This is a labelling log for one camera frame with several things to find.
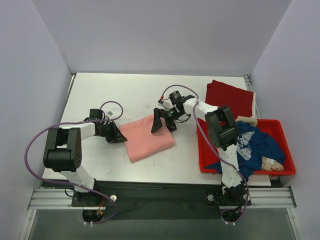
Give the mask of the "pink t shirt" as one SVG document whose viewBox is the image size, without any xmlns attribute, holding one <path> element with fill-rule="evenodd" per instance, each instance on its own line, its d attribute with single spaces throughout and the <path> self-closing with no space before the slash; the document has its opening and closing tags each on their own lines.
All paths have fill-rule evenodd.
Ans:
<svg viewBox="0 0 320 240">
<path fill-rule="evenodd" d="M 156 133 L 151 133 L 153 121 L 154 117 L 149 115 L 119 127 L 120 132 L 127 139 L 124 145 L 131 163 L 138 162 L 175 145 L 172 134 L 165 126 L 162 126 Z"/>
</svg>

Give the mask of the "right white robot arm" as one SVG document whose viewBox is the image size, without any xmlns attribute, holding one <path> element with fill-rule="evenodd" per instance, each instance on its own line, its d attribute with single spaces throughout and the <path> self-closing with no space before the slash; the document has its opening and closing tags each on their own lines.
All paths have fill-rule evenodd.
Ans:
<svg viewBox="0 0 320 240">
<path fill-rule="evenodd" d="M 171 108 L 163 106 L 153 109 L 151 133 L 158 132 L 163 125 L 170 132 L 177 129 L 176 121 L 183 115 L 194 117 L 198 130 L 207 145 L 218 157 L 222 170 L 222 200 L 233 204 L 246 194 L 246 179 L 240 173 L 237 159 L 239 129 L 229 107 L 209 105 L 199 100 L 197 93 L 182 96 L 179 91 L 169 95 Z"/>
</svg>

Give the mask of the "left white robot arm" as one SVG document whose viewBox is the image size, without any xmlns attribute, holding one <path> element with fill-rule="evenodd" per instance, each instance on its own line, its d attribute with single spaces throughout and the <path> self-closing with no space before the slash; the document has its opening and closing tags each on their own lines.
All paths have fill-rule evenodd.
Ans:
<svg viewBox="0 0 320 240">
<path fill-rule="evenodd" d="M 82 166 L 82 140 L 91 137 L 105 138 L 109 144 L 127 141 L 115 122 L 106 118 L 103 110 L 93 108 L 89 117 L 80 124 L 48 130 L 43 164 L 73 183 L 76 192 L 84 193 L 83 200 L 95 206 L 101 201 L 101 193 L 95 187 L 96 180 Z"/>
</svg>

